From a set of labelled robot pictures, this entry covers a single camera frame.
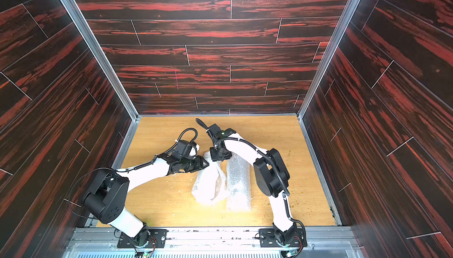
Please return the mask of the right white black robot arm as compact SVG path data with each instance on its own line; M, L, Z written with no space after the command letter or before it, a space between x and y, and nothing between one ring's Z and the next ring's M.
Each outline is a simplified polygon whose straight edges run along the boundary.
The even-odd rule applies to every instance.
M254 168L256 183L261 192L270 201L273 212L273 230L276 242L289 246L293 241L299 242L298 250L307 246L306 230L303 223L292 217L289 205L290 174L276 149L265 150L235 133L230 136L211 137L210 148L213 160L225 160L227 154L235 154Z

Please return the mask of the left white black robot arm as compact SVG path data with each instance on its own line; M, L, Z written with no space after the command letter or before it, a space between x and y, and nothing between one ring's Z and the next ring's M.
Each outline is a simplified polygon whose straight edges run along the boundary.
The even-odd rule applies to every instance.
M200 155L181 159L155 156L150 162L131 168L99 168L82 204L101 223L111 225L129 237L134 247L146 247L152 241L150 231L145 222L125 207L128 193L152 180L201 171L209 165Z

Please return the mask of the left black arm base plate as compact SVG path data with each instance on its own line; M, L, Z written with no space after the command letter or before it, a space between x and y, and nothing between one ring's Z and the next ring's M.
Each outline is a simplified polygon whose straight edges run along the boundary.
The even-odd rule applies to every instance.
M117 243L118 249L160 249L165 247L167 229L150 229L141 231L137 236L130 238L121 232Z

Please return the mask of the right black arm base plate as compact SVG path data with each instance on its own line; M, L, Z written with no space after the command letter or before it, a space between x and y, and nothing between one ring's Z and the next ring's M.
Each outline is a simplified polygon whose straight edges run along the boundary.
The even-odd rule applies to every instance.
M255 235L255 238L260 241L261 247L300 247L300 244L304 240L304 236L301 229L297 229L296 234L289 239L288 242L280 243L277 240L275 231L273 228L264 228L259 229L258 234Z

